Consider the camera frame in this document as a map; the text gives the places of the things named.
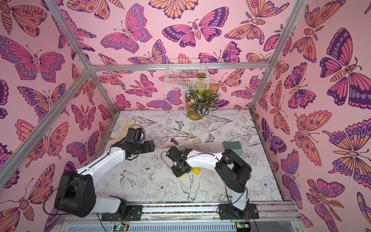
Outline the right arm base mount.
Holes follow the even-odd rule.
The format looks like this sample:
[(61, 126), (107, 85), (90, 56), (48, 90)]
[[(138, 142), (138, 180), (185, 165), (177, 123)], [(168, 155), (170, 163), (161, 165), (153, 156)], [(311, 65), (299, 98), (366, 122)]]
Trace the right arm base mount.
[(231, 204), (220, 204), (217, 213), (221, 220), (242, 220), (242, 219), (259, 219), (259, 213), (256, 204), (248, 204), (245, 209), (239, 210)]

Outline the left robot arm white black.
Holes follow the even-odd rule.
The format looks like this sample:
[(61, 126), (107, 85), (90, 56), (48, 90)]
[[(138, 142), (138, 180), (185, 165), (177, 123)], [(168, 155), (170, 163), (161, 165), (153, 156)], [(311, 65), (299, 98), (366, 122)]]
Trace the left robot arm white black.
[(101, 213), (125, 217), (128, 211), (125, 199), (97, 196), (95, 188), (99, 180), (117, 164), (128, 160), (132, 155), (154, 150), (155, 144), (152, 140), (136, 144), (117, 142), (92, 164), (76, 171), (66, 171), (60, 178), (54, 208), (80, 218)]

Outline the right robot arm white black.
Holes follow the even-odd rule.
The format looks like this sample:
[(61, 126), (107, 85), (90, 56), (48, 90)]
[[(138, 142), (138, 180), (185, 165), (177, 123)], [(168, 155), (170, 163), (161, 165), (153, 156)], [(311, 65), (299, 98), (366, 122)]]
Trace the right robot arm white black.
[(166, 156), (173, 162), (171, 170), (176, 177), (189, 173), (193, 168), (216, 171), (225, 187), (232, 192), (229, 203), (240, 211), (247, 207), (252, 168), (233, 150), (209, 153), (188, 148), (181, 151), (173, 146), (166, 152)]

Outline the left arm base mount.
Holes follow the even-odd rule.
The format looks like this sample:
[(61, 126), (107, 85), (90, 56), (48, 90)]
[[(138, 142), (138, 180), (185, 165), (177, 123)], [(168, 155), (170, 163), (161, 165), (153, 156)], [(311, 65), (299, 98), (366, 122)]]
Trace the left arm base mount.
[(102, 214), (102, 221), (140, 221), (142, 216), (142, 205), (125, 205), (116, 213)]

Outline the yellow block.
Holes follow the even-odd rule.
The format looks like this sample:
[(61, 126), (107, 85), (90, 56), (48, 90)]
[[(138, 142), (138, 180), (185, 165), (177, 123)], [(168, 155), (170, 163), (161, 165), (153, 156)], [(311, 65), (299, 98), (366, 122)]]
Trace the yellow block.
[(193, 172), (194, 172), (196, 175), (199, 175), (200, 172), (201, 172), (200, 169), (197, 168), (197, 167), (192, 168), (192, 170), (193, 170)]

